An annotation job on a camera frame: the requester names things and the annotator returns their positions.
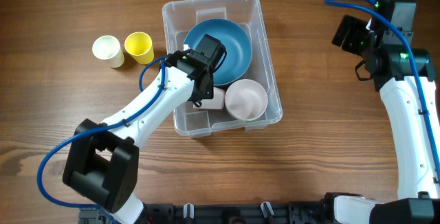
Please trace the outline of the dark blue bowl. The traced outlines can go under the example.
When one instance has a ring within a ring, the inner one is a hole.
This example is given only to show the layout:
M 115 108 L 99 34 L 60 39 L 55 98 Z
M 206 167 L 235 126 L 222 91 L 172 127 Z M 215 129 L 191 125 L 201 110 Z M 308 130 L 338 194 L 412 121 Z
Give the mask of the dark blue bowl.
M 214 73 L 214 86 L 224 87 L 241 78 L 252 62 L 252 44 L 245 30 L 227 19 L 208 19 L 189 31 L 184 44 L 195 49 L 205 34 L 220 40 L 227 52 L 222 66 Z

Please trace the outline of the pink cup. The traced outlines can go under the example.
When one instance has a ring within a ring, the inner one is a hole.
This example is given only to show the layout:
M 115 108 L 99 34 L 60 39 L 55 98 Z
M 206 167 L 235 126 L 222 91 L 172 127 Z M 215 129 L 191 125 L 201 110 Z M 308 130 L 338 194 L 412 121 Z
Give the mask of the pink cup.
M 224 107 L 224 98 L 226 92 L 223 89 L 215 87 L 213 89 L 213 99 L 205 99 L 201 101 L 199 107 L 195 104 L 193 105 L 194 109 L 213 109 L 220 110 Z

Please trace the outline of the pink bowl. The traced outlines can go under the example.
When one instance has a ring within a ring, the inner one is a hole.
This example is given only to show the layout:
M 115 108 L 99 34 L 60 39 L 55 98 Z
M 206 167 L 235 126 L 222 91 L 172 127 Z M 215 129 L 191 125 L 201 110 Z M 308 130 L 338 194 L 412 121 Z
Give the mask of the pink bowl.
M 235 119 L 250 122 L 264 114 L 268 96 L 257 81 L 242 79 L 232 83 L 225 93 L 225 107 Z

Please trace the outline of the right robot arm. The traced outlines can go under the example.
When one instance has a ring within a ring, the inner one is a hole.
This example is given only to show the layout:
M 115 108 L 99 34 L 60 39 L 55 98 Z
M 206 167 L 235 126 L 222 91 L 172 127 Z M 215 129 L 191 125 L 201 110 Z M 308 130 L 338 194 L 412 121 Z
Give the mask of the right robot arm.
M 417 80 L 402 42 L 383 26 L 366 26 L 366 21 L 346 15 L 332 43 L 362 57 L 384 103 L 397 156 L 398 198 L 380 203 L 356 194 L 328 193 L 327 218 L 339 223 L 438 223 L 439 176 L 432 153 L 439 149 L 439 119 L 431 57 L 425 49 L 412 51 Z

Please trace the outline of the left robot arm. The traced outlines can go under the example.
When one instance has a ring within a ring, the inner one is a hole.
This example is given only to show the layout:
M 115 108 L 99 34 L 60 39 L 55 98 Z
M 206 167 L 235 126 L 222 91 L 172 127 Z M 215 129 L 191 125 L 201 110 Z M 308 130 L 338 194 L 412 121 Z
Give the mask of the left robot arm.
M 161 60 L 156 79 L 116 114 L 96 124 L 84 120 L 70 139 L 63 183 L 96 203 L 119 223 L 148 223 L 133 193 L 140 149 L 180 104 L 214 96 L 213 73 L 226 48 L 206 34 L 195 49 Z

